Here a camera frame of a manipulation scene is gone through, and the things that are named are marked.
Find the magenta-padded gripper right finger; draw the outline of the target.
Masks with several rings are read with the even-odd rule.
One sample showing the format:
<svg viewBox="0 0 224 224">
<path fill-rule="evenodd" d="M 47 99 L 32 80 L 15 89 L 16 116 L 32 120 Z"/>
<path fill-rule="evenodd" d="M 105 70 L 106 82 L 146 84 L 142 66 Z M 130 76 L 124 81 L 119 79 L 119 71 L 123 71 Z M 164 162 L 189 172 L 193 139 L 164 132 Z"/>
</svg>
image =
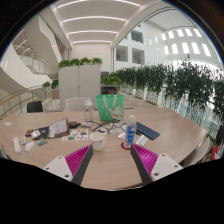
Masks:
<svg viewBox="0 0 224 224">
<path fill-rule="evenodd" d="M 182 166 L 167 154 L 157 155 L 140 145 L 132 144 L 130 153 L 144 185 L 182 169 Z"/>
</svg>

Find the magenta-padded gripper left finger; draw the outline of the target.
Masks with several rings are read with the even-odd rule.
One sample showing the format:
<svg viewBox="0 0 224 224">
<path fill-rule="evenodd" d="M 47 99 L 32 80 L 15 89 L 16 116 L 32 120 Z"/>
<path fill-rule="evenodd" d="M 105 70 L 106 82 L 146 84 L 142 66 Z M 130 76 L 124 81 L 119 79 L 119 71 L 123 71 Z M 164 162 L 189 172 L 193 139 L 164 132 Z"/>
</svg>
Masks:
<svg viewBox="0 0 224 224">
<path fill-rule="evenodd" d="M 57 156 L 44 167 L 44 170 L 76 185 L 81 185 L 92 156 L 93 147 L 87 145 L 66 157 Z"/>
</svg>

